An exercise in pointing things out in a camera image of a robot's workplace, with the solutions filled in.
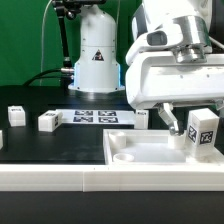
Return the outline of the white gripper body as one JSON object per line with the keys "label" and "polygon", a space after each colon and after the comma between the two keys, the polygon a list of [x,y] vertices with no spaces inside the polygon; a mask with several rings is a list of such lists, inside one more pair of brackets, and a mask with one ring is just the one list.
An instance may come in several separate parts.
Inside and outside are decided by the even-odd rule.
{"label": "white gripper body", "polygon": [[206,63],[179,64],[172,54],[139,54],[126,73],[126,94],[134,109],[224,100],[224,55],[208,55]]}

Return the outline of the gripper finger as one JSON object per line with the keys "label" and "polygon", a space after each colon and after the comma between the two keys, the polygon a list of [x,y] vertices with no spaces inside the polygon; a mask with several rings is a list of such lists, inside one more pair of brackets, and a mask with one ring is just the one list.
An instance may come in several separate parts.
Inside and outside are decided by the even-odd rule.
{"label": "gripper finger", "polygon": [[158,114],[164,123],[168,126],[172,136],[180,136],[183,134],[182,125],[172,113],[173,105],[170,103],[162,103],[158,106]]}

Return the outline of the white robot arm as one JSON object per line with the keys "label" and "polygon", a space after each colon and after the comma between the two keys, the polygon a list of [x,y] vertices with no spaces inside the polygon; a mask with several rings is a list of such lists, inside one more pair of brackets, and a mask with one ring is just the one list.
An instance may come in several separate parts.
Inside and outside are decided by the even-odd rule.
{"label": "white robot arm", "polygon": [[[173,134],[171,109],[224,100],[224,55],[212,52],[213,0],[142,0],[131,25],[125,85],[134,109],[156,108]],[[115,23],[97,5],[81,7],[81,55],[69,89],[87,96],[121,89]]]}

